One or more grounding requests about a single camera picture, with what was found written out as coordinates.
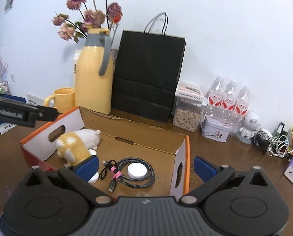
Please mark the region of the yellow thermos jug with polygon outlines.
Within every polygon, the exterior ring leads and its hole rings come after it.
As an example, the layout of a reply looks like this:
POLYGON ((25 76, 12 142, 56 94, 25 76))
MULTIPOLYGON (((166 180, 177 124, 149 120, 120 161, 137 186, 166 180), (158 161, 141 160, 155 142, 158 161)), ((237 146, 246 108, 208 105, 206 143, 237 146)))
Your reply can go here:
POLYGON ((107 28, 90 28, 76 67, 77 106, 109 114, 111 111, 114 64, 107 28))

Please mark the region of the yellow white plush toy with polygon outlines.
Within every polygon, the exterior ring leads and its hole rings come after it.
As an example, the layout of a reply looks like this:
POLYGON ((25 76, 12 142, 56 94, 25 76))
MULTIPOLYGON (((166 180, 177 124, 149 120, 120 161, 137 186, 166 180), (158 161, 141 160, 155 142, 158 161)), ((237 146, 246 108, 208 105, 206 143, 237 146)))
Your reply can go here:
POLYGON ((94 129, 64 133, 55 141, 57 155, 66 160, 66 166, 76 166, 96 155, 100 134, 100 130, 94 129))

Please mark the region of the small white cap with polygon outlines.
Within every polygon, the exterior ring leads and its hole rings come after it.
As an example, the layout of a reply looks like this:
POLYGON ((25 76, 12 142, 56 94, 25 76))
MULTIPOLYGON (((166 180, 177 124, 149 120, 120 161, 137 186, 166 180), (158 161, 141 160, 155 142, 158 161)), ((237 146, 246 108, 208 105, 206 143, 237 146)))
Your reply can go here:
POLYGON ((90 183, 90 184, 92 184, 92 183, 95 183, 95 182, 97 182, 99 180, 99 173, 98 172, 96 172, 89 180, 88 180, 88 182, 90 183))

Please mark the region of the black paper bag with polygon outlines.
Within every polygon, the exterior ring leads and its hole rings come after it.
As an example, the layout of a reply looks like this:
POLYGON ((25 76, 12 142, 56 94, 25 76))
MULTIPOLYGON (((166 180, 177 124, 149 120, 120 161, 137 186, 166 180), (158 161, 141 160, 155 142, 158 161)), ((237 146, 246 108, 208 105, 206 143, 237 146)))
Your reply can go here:
POLYGON ((166 35, 166 12, 140 31, 123 31, 117 54, 111 106, 167 122, 183 63, 186 40, 166 35))

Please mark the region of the yellow mug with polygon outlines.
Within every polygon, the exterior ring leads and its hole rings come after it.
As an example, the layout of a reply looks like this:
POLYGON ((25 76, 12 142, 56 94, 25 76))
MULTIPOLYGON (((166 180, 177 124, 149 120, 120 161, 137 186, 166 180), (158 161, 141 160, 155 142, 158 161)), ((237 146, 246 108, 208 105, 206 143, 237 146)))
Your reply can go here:
POLYGON ((76 106, 75 89, 72 87, 56 89, 52 95, 45 99, 44 106, 49 107, 51 100, 53 100, 54 108, 56 108, 59 113, 65 113, 76 106))

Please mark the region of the dried pink rose bouquet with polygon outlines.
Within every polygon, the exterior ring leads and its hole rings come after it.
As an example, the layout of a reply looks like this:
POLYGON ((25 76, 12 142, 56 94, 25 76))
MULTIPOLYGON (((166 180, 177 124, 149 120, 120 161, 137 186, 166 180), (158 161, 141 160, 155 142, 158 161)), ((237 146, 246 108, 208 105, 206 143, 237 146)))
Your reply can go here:
POLYGON ((78 11, 81 19, 73 21, 69 15, 57 13, 52 23, 59 28, 57 35, 62 40, 75 43, 86 39, 90 28, 103 26, 107 26, 114 39, 123 17, 122 7, 117 2, 108 3, 108 0, 67 0, 66 7, 70 11, 78 11))

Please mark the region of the small white box on container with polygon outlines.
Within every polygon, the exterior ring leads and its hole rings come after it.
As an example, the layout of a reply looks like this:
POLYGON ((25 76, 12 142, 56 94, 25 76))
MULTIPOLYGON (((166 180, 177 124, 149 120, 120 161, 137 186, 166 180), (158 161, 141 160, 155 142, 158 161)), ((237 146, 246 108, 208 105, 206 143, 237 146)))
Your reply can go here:
POLYGON ((205 98, 199 86, 184 82, 178 82, 175 96, 197 102, 203 102, 205 98))

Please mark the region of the white milk carton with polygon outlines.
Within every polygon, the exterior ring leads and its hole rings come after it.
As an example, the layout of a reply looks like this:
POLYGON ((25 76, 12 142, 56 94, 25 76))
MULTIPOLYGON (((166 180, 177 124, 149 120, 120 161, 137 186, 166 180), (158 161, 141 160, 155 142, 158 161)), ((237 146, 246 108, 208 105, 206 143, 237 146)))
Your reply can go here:
POLYGON ((73 56, 73 87, 75 87, 75 83, 76 83, 76 67, 77 67, 77 62, 78 62, 80 54, 81 54, 81 50, 75 50, 75 53, 73 56))

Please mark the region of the water bottle middle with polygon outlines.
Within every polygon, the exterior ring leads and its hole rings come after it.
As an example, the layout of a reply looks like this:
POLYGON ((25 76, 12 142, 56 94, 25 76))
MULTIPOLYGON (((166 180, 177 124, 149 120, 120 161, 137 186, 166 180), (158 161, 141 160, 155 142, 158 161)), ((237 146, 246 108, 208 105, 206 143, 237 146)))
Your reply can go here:
POLYGON ((221 119, 232 124, 233 111, 236 106, 236 82, 230 80, 223 92, 221 119))

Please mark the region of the red cardboard box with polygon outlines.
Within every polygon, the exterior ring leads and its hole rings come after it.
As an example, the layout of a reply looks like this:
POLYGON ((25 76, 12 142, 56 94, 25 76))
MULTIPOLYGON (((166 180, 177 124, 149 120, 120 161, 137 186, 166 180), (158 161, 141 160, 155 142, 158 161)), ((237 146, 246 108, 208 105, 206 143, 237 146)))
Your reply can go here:
POLYGON ((141 158, 155 170, 156 180, 147 189, 131 189, 117 184, 111 196, 174 196, 181 198, 189 192, 190 139, 187 135, 163 128, 102 114, 84 107, 73 108, 60 115, 55 122, 38 128, 20 141, 29 166, 42 170, 57 170, 63 164, 55 153, 55 143, 49 135, 64 127, 67 132, 83 128, 101 131, 97 156, 100 161, 141 158))

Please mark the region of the water bottle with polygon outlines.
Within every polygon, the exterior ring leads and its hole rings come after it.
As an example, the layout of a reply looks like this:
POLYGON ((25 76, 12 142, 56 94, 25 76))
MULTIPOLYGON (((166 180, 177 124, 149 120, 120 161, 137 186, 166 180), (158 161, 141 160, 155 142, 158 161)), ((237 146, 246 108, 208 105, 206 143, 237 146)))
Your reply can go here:
POLYGON ((224 78, 217 76, 210 86, 206 98, 208 100, 207 107, 205 109, 205 116, 211 116, 213 118, 221 118, 221 104, 223 101, 223 82, 224 78))
POLYGON ((230 80, 223 92, 221 119, 232 124, 233 111, 236 106, 236 82, 230 80))
POLYGON ((250 93, 250 90, 246 86, 244 86, 238 93, 238 96, 236 99, 236 106, 234 109, 233 127, 232 127, 232 133, 234 135, 239 131, 239 128, 241 127, 244 117, 248 111, 249 104, 250 104, 249 93, 250 93))

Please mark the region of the clear seed container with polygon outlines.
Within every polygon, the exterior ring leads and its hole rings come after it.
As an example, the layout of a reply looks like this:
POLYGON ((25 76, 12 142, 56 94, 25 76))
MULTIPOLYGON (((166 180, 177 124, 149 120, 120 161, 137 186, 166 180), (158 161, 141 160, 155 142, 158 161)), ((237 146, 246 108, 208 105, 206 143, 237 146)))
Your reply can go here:
POLYGON ((177 97, 173 125, 189 132, 195 132, 207 104, 207 98, 204 98, 202 102, 197 102, 177 97))

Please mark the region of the wall poster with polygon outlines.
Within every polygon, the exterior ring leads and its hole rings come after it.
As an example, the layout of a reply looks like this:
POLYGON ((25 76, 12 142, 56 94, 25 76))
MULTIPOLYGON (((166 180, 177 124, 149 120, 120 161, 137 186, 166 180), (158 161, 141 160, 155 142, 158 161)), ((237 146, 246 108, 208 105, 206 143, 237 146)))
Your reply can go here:
POLYGON ((7 14, 12 8, 13 8, 13 2, 14 0, 6 0, 6 4, 4 7, 4 14, 7 14))

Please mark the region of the large white jar lid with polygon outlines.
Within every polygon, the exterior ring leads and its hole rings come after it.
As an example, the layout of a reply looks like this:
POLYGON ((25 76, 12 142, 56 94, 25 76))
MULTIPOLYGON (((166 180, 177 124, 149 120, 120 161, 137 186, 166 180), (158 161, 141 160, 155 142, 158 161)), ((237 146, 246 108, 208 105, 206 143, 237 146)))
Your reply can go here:
POLYGON ((133 162, 128 165, 127 173, 130 178, 145 178, 147 167, 140 162, 133 162))

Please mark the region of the white robot figurine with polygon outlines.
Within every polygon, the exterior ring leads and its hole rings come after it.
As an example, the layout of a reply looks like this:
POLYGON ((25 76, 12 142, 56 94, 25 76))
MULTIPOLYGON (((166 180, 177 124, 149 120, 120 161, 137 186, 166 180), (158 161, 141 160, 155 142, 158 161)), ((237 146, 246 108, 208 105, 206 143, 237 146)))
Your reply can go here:
POLYGON ((251 144, 251 138, 260 129, 260 118, 255 112, 248 112, 245 116, 242 127, 239 128, 236 137, 245 144, 251 144))

